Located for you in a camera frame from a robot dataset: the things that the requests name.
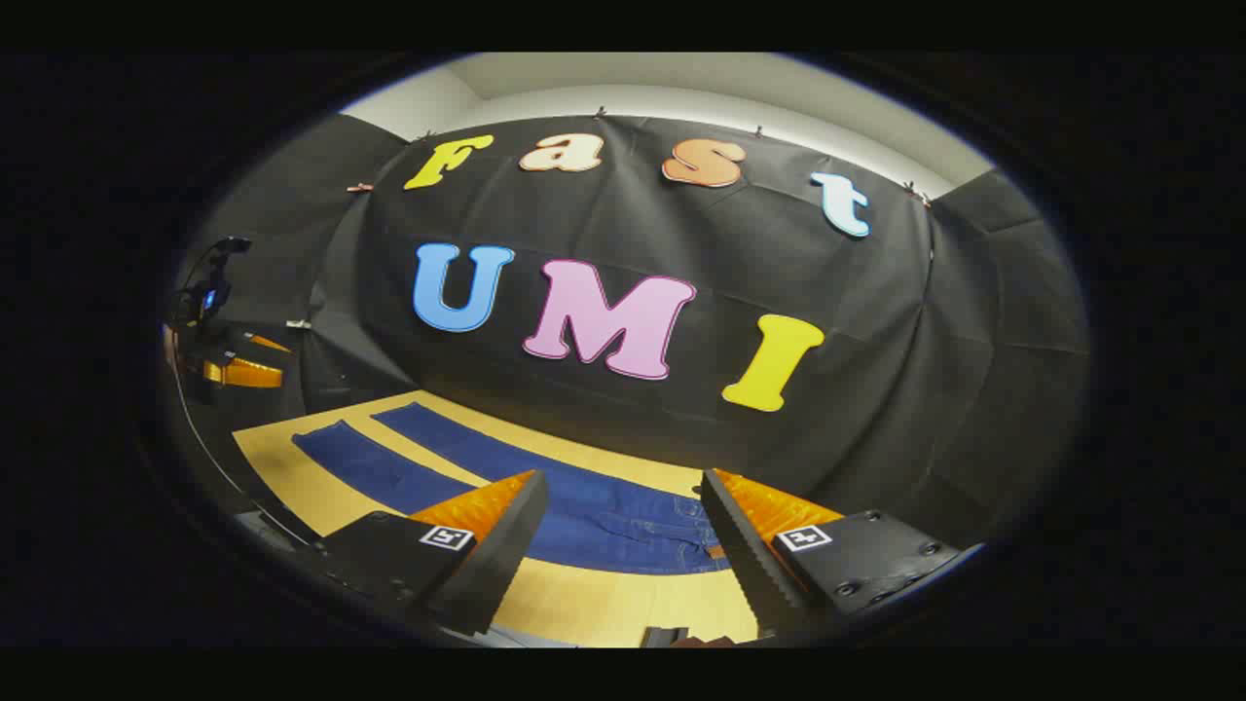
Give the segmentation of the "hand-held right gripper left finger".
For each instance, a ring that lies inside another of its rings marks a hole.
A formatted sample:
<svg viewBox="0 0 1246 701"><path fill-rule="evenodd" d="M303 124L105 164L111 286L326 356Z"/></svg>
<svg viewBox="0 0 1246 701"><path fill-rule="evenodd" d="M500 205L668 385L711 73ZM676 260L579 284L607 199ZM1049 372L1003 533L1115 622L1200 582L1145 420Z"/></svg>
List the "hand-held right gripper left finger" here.
<svg viewBox="0 0 1246 701"><path fill-rule="evenodd" d="M309 565L363 608L425 639L485 634L548 502L538 469L412 515L374 510L316 540Z"/></svg>

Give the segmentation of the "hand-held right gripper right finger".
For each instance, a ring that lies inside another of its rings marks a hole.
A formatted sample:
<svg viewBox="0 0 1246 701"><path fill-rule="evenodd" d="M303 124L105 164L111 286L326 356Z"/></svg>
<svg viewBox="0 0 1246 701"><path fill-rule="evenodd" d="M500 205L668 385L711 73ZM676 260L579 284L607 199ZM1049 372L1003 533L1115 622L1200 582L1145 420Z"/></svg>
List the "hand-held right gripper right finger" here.
<svg viewBox="0 0 1246 701"><path fill-rule="evenodd" d="M858 633L983 549L886 510L834 513L724 469L704 471L700 502L763 639Z"/></svg>

